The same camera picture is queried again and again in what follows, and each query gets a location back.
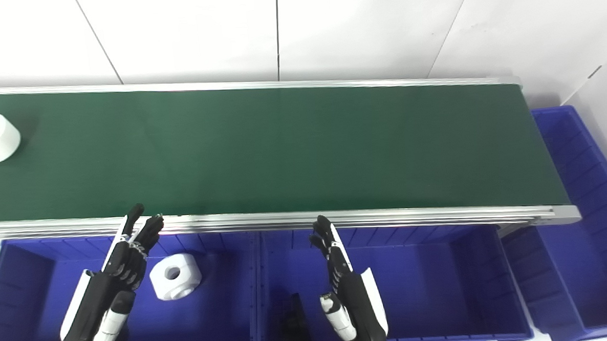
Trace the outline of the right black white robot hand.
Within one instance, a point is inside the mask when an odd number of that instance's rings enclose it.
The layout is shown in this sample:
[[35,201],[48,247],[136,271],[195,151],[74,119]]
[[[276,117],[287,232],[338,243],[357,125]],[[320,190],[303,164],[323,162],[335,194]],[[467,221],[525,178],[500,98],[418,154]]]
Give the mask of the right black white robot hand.
[[388,341],[388,322],[373,272],[355,272],[349,255],[328,218],[313,223],[310,243],[326,259],[331,291],[319,297],[324,316],[341,341]]

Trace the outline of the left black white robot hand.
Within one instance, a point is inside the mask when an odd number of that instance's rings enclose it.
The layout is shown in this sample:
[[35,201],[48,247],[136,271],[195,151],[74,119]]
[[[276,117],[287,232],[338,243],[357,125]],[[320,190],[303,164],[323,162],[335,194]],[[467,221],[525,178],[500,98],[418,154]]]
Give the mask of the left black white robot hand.
[[128,317],[146,275],[147,257],[157,244],[164,216],[149,217],[135,230],[144,206],[123,218],[100,270],[85,269],[60,329],[60,341],[127,341]]

